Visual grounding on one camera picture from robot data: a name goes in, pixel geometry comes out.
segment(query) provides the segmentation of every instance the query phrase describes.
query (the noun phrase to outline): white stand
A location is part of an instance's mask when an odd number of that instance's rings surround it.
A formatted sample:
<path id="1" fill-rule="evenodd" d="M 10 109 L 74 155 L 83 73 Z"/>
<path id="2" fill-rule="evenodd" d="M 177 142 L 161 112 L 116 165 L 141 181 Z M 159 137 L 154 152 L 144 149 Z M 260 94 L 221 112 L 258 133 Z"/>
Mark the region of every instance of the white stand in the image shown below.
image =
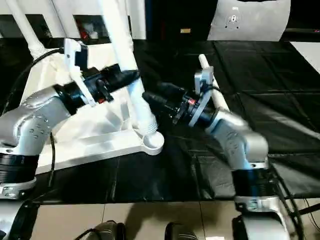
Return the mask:
<path id="1" fill-rule="evenodd" d="M 117 63 L 110 43 L 88 46 L 88 56 L 89 68 L 100 70 Z M 63 57 L 57 54 L 54 63 L 59 63 L 59 58 L 63 63 Z M 39 82 L 38 73 L 36 68 L 31 70 L 22 100 L 35 91 L 56 83 L 63 85 L 70 80 L 65 66 L 59 66 L 57 71 L 50 62 L 42 78 L 45 81 Z M 150 141 L 134 130 L 132 114 L 135 109 L 131 107 L 127 89 L 122 88 L 112 96 L 114 101 L 95 107 L 86 105 L 52 130 L 56 141 L 56 170 L 136 152 L 149 155 L 161 152 L 164 144 L 161 133 L 156 132 L 155 140 Z M 48 172 L 51 160 L 52 149 L 48 141 L 40 155 L 36 174 Z"/>

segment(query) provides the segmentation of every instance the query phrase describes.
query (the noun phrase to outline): circular base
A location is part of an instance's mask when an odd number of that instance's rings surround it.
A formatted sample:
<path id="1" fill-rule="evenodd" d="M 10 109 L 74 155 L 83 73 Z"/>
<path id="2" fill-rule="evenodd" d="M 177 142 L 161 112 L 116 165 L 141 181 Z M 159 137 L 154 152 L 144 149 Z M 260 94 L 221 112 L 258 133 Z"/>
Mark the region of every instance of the circular base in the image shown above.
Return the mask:
<path id="1" fill-rule="evenodd" d="M 143 136 L 142 143 L 145 148 L 143 150 L 145 153 L 149 155 L 157 155 L 161 152 L 164 146 L 165 138 L 160 132 L 156 131 L 154 134 Z"/>

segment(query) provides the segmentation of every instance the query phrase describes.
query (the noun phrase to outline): white tube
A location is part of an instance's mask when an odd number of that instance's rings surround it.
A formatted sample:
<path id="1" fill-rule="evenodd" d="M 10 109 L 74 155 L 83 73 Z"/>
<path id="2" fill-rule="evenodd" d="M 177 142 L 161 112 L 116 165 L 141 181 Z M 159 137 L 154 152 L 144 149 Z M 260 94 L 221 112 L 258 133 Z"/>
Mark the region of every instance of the white tube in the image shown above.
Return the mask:
<path id="1" fill-rule="evenodd" d="M 199 61 L 200 61 L 201 67 L 203 69 L 208 68 L 210 66 L 208 61 L 207 61 L 207 58 L 206 58 L 206 56 L 204 54 L 200 54 L 199 55 Z M 213 78 L 212 85 L 214 87 L 220 89 L 214 74 L 212 74 L 212 78 Z M 225 100 L 225 98 L 224 98 L 224 96 L 223 96 L 223 94 L 221 92 L 219 92 L 218 90 L 213 90 L 211 97 L 212 97 L 212 100 L 213 100 L 213 104 L 217 109 L 220 108 L 220 109 L 225 109 L 227 111 L 230 111 L 229 107 L 228 107 L 228 105 L 226 103 L 226 100 Z"/>
<path id="2" fill-rule="evenodd" d="M 116 0 L 98 0 L 104 24 L 115 52 L 121 71 L 137 70 L 134 53 L 131 51 Z M 137 127 L 142 135 L 153 135 L 157 131 L 157 122 L 148 103 L 142 98 L 145 91 L 141 78 L 128 86 L 130 99 L 136 114 Z"/>
<path id="3" fill-rule="evenodd" d="M 46 53 L 44 45 L 37 38 L 33 28 L 31 27 L 26 15 L 22 12 L 19 4 L 16 0 L 6 0 L 7 5 L 9 6 L 11 13 L 16 21 L 16 24 L 19 26 L 20 31 L 22 32 L 26 42 L 28 43 L 28 48 L 34 59 L 40 57 Z"/>

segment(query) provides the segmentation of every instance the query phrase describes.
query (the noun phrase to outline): robotic arm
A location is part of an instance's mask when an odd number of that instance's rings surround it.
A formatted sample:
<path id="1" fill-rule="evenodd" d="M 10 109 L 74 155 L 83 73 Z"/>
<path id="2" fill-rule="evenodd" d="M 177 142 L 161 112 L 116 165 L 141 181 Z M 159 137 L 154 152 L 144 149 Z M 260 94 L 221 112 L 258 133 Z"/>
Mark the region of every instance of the robotic arm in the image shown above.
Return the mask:
<path id="1" fill-rule="evenodd" d="M 269 168 L 268 143 L 229 111 L 214 80 L 213 68 L 205 67 L 195 74 L 195 94 L 163 82 L 157 86 L 162 95 L 145 92 L 142 96 L 155 113 L 164 113 L 174 124 L 197 125 L 219 142 L 232 170 L 235 208 L 241 213 L 232 221 L 235 240 L 289 240 Z M 169 101 L 163 93 L 176 101 Z M 207 107 L 211 96 L 215 110 Z"/>
<path id="2" fill-rule="evenodd" d="M 82 72 L 83 83 L 101 104 L 110 93 L 140 77 L 136 70 L 118 65 Z M 25 201 L 36 185 L 39 154 L 52 128 L 88 104 L 77 83 L 53 85 L 29 96 L 19 107 L 0 117 L 0 240 L 28 240 L 38 205 Z"/>

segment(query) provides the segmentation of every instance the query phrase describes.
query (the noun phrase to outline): tiled floor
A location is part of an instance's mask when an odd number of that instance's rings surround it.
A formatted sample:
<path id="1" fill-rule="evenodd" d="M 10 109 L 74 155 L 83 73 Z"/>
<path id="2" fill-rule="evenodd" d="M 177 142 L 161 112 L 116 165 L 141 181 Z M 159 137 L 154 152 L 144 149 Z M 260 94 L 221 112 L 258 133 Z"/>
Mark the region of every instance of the tiled floor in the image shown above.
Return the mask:
<path id="1" fill-rule="evenodd" d="M 319 202 L 309 200 L 311 205 Z M 303 200 L 297 204 L 305 207 Z M 31 240 L 73 240 L 107 220 L 124 223 L 128 240 L 163 240 L 169 222 L 189 226 L 200 240 L 232 240 L 231 220 L 237 215 L 232 201 L 49 205 L 40 207 Z M 313 216 L 320 225 L 320 211 Z M 309 216 L 302 220 L 306 239 L 320 240 Z"/>

